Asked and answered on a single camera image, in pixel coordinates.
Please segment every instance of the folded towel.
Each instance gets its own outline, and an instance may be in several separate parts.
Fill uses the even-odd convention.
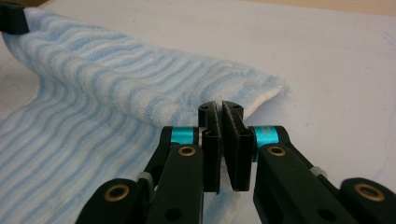
[[[283,82],[244,65],[160,49],[37,8],[27,35],[3,34],[39,76],[35,99],[0,124],[0,223],[74,223],[96,189],[135,179],[163,125],[197,125],[197,107],[228,100],[249,116]],[[204,223],[228,223],[238,193],[223,172]]]

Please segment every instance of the fabric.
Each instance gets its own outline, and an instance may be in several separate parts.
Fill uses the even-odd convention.
[[[283,88],[244,65],[160,49],[37,8],[27,35],[3,38],[39,76],[35,99],[0,123],[0,223],[74,223],[97,188],[134,179],[162,126],[196,126],[197,107],[228,100],[248,117]],[[204,223],[229,223],[238,193],[222,171]]]

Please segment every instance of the black plastic arm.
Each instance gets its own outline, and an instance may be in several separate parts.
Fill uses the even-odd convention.
[[[203,168],[200,147],[172,148],[145,223],[202,223]]]
[[[396,194],[374,181],[344,180],[338,198],[359,223],[396,223]]]
[[[311,173],[295,150],[259,149],[253,201],[263,223],[358,223]]]
[[[254,151],[254,132],[244,125],[244,107],[223,101],[224,158],[235,191],[248,191]]]
[[[198,107],[198,125],[201,147],[204,151],[204,190],[220,190],[220,163],[222,151],[221,121],[216,102],[208,102]]]
[[[154,151],[154,154],[149,160],[145,172],[150,173],[153,180],[154,186],[157,186],[160,182],[161,175],[163,174],[163,167],[168,159],[169,150],[172,146],[172,126],[165,126],[161,132],[160,143]]]
[[[29,33],[23,9],[17,3],[0,2],[0,31],[10,35]]]
[[[142,224],[149,204],[146,180],[113,179],[84,205],[77,224]]]

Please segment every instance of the towel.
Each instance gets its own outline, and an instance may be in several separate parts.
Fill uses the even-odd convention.
[[[38,8],[30,33],[3,34],[34,71],[34,100],[0,123],[0,223],[74,223],[97,188],[136,180],[162,126],[196,126],[197,107],[227,100],[254,110],[284,88],[239,63],[144,44]],[[230,223],[239,193],[222,167],[204,223]]]

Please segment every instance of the blue striped towel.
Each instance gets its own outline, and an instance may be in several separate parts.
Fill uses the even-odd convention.
[[[143,171],[163,125],[197,124],[197,106],[228,100],[249,116],[283,82],[238,63],[155,48],[26,8],[31,33],[3,38],[39,76],[35,99],[0,124],[0,223],[74,223],[96,189]],[[204,223],[238,201],[226,174],[205,195]]]

